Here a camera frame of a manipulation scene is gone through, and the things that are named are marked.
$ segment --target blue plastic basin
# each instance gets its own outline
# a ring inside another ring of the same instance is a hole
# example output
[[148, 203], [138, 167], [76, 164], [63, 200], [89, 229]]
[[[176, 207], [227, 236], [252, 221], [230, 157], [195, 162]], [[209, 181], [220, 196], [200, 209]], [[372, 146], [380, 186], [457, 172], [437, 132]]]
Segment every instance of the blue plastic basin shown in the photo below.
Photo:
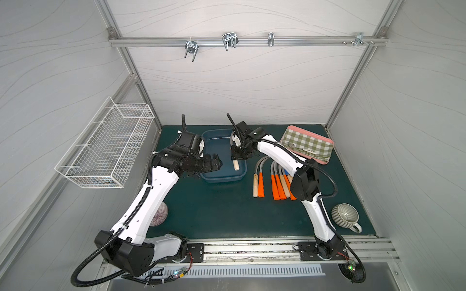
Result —
[[238, 161], [240, 169], [234, 170], [230, 152], [231, 129], [214, 129], [205, 131], [202, 137], [205, 140], [204, 153], [217, 154], [223, 163], [220, 170], [201, 174], [207, 183], [223, 183], [241, 180], [247, 171], [246, 161]]

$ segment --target mug handle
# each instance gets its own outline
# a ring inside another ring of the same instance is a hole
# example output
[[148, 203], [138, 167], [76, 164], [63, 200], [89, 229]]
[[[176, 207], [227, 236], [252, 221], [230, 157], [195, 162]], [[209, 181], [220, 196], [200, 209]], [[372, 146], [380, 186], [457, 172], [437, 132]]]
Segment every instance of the mug handle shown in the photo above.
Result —
[[350, 230], [354, 231], [355, 233], [361, 233], [363, 228], [358, 223], [355, 223], [352, 227], [350, 227]]

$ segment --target ceramic mug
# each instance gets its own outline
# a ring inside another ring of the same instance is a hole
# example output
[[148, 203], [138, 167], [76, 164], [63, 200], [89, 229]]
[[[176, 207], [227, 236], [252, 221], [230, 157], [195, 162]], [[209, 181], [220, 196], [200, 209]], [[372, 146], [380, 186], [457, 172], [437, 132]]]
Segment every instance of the ceramic mug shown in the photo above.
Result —
[[363, 231], [362, 227], [357, 223], [359, 220], [357, 210], [347, 203], [336, 205], [332, 209], [332, 218], [338, 226], [349, 228], [356, 233]]

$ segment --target metal vent grille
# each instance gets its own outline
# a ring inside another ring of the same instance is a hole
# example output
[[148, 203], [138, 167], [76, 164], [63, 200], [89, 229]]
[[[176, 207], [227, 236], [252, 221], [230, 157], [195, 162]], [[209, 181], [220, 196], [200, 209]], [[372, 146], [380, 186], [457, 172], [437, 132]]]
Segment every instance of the metal vent grille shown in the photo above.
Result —
[[[156, 273], [153, 278], [167, 278], [180, 266], [156, 267], [144, 273], [143, 277]], [[320, 264], [280, 264], [280, 265], [227, 265], [193, 266], [186, 278], [219, 277], [306, 277], [325, 276]]]

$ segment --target wire basket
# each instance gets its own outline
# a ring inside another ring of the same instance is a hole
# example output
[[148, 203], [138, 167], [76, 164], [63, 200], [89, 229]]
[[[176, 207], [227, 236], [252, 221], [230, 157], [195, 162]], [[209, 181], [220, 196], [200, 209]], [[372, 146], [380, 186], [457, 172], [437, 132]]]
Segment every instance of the wire basket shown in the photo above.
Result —
[[145, 103], [115, 104], [109, 97], [93, 120], [55, 170], [81, 188], [123, 188], [154, 114]]

